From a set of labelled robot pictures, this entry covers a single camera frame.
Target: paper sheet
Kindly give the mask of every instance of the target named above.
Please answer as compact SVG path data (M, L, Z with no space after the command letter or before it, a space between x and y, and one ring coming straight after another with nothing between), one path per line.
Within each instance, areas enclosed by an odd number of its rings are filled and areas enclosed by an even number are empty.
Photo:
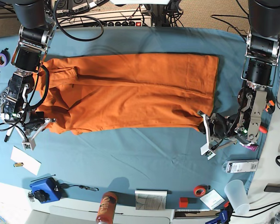
M167 191L165 190L135 190L136 210L164 210Z
M24 153L22 150L18 149L17 147L13 148L10 159L17 163L18 162L24 163L23 167L26 170L33 173L34 175L38 174L38 171L41 167L41 163L39 161L35 160L30 155Z
M211 210L224 202L224 199L221 197L221 195L219 195L218 192L216 192L216 190L212 190L210 193L202 196L200 200Z

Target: clear plastic cup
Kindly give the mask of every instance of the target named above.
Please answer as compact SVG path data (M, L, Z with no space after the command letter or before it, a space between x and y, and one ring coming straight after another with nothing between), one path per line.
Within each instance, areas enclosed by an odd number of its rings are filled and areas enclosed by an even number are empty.
M224 188L224 192L237 215L245 215L250 210L248 196L241 180L230 181Z

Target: orange shirt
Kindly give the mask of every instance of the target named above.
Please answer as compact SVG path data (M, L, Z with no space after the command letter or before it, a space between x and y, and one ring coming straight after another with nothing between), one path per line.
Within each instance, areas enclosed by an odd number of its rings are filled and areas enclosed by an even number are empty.
M211 114L219 58L136 54L51 59L49 92L38 108L51 132L123 127L192 127ZM45 73L36 88L44 93Z

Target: red cube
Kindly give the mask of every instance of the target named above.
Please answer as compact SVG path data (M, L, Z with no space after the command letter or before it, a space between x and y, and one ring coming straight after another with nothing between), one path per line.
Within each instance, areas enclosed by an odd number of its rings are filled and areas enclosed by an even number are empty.
M188 198L187 197L181 197L179 199L179 207L180 208L187 208L188 207Z

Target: orange bottle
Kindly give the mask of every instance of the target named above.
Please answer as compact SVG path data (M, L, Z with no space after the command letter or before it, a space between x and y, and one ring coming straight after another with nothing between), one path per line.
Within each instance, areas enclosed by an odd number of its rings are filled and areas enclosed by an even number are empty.
M104 193L99 206L96 222L98 224L113 224L117 196L113 192Z

